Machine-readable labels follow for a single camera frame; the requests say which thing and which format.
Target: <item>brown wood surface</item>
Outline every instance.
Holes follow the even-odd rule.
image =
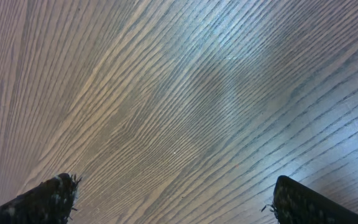
[[[73,223],[358,213],[358,1],[0,0],[0,205],[61,172]]]

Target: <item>wooden surface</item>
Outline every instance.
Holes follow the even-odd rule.
[[[358,213],[358,1],[0,1],[0,205],[61,172],[73,223]]]

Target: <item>glossy wood surface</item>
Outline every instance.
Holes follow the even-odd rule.
[[[72,223],[358,213],[358,1],[0,0],[0,205],[61,172]]]

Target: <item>black object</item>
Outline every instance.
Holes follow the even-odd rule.
[[[358,224],[358,214],[284,175],[277,179],[270,206],[280,224]]]
[[[66,224],[77,197],[76,176],[62,173],[0,206],[0,224]]]

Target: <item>wood grain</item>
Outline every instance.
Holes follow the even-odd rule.
[[[358,1],[0,1],[0,205],[73,223],[275,223],[288,175],[358,213]]]

